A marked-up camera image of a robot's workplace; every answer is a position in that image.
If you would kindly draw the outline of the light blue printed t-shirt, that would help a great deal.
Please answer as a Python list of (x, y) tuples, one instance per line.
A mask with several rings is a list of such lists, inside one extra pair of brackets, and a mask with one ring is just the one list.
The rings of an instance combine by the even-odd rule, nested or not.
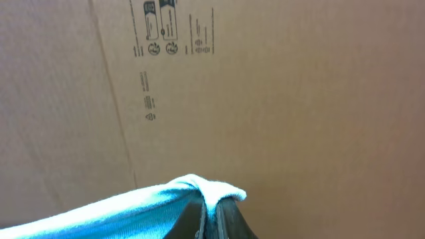
[(202, 202), (199, 220), (216, 220), (221, 199), (242, 201), (231, 184), (188, 174), (136, 189), (34, 222), (4, 228), (2, 238), (164, 238), (193, 200)]

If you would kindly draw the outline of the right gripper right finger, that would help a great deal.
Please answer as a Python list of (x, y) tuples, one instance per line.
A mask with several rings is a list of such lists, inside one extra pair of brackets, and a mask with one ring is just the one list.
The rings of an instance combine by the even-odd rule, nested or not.
[(216, 218), (218, 239), (258, 239), (233, 198), (227, 197), (218, 202)]

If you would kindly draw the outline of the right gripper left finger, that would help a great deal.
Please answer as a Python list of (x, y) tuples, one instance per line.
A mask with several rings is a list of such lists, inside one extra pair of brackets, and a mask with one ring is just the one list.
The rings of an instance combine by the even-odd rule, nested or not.
[(205, 201), (200, 194), (191, 199), (164, 239), (203, 239), (205, 232)]

